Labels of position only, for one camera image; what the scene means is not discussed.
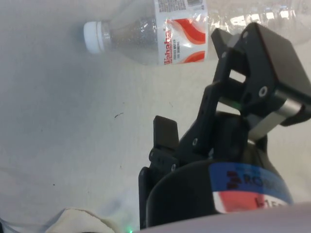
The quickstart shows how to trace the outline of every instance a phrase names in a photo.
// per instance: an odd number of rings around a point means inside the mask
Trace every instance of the bottle label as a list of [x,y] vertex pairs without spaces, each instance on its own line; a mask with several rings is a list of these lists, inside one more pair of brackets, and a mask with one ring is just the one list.
[[248,164],[209,166],[215,209],[219,213],[292,204],[285,182],[274,173]]
[[155,0],[159,65],[207,57],[206,0]]

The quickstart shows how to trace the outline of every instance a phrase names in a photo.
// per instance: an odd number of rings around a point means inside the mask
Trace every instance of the white tablecloth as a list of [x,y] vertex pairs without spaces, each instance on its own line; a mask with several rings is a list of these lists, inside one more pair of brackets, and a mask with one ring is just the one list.
[[[146,67],[93,56],[87,21],[120,1],[5,0],[0,7],[0,218],[42,232],[66,207],[118,216],[138,228],[138,173],[148,165],[153,118],[196,118],[215,62]],[[311,44],[297,48],[311,75]],[[311,122],[270,134],[269,154],[295,201],[310,200]]]

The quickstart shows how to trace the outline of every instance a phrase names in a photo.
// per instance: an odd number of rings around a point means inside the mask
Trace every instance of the white bottle cap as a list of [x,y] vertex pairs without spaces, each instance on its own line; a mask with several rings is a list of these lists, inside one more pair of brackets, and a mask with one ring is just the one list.
[[92,54],[104,52],[102,22],[88,22],[84,25],[84,40],[87,50]]

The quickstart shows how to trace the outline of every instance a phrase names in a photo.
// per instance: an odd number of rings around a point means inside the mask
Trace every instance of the clear plastic bottle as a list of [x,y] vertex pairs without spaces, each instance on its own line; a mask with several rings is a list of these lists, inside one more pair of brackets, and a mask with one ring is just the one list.
[[311,39],[310,0],[132,0],[110,21],[84,26],[91,53],[110,50],[146,65],[213,59],[210,34],[258,22],[294,44]]

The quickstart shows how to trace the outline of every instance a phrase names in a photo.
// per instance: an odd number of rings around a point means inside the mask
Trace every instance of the blue and red label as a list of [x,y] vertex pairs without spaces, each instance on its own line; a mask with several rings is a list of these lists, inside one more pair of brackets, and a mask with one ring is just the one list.
[[209,166],[215,208],[220,213],[283,206],[293,203],[285,182],[274,173],[248,164]]

